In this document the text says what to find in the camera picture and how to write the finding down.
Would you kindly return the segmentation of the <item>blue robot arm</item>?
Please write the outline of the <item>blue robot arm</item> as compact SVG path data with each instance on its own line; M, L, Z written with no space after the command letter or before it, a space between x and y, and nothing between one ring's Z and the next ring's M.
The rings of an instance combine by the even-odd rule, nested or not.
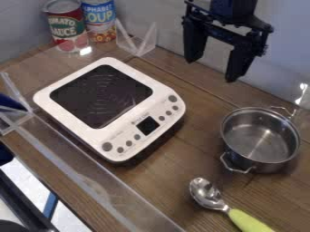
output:
M195 0L184 1L183 47L184 58L194 63L203 56L207 39L230 44L226 81L234 82L248 71L254 58L266 52L267 37L274 33L271 24L255 15L258 0L211 0L210 8Z

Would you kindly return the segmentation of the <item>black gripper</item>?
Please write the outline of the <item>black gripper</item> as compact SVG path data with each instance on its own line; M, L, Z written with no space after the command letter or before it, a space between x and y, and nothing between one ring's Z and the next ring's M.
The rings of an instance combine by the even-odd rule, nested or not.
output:
M255 56L266 50L271 24L254 15L258 0L186 0L183 22L184 58L194 63L203 56L210 37L234 46L228 55L226 81L242 77Z

